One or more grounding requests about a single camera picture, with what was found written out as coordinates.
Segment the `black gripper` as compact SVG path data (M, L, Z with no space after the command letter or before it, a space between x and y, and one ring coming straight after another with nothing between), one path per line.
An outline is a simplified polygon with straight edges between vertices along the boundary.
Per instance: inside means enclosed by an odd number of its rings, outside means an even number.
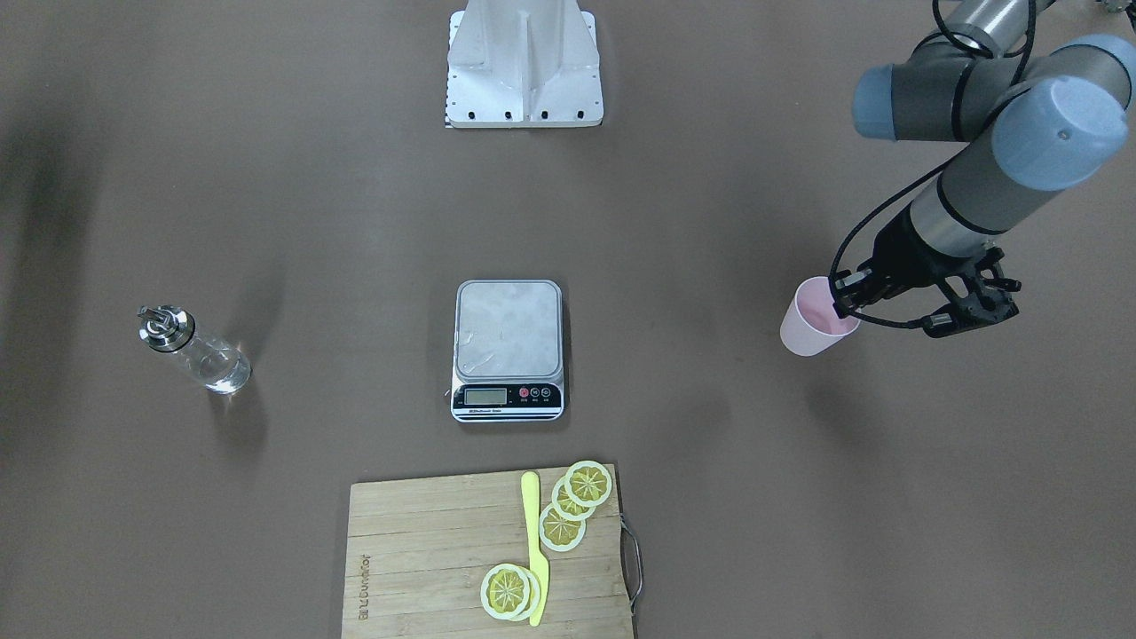
M863 308L913 288L937 288L945 304L993 312L994 302L1014 302L1012 294L1022 287L1006 279L999 266L1003 258L1005 251L988 242L964 249L961 257L932 248L917 234L912 213L904 208L877 234L872 257L857 271L832 269L834 307L841 317L876 320Z

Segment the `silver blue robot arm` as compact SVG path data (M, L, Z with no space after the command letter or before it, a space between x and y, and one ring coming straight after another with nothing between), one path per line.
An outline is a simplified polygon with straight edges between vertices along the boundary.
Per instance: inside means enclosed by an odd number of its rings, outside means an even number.
M902 194L910 201L857 269L829 271L834 312L937 288L936 312L902 322L942 338L988 327L1019 309L1020 282L1001 268L999 236L1059 193L1091 179L1124 148L1133 107L1133 44L1112 34L1033 56L1046 1L963 1L905 63L857 84L857 133L963 148Z

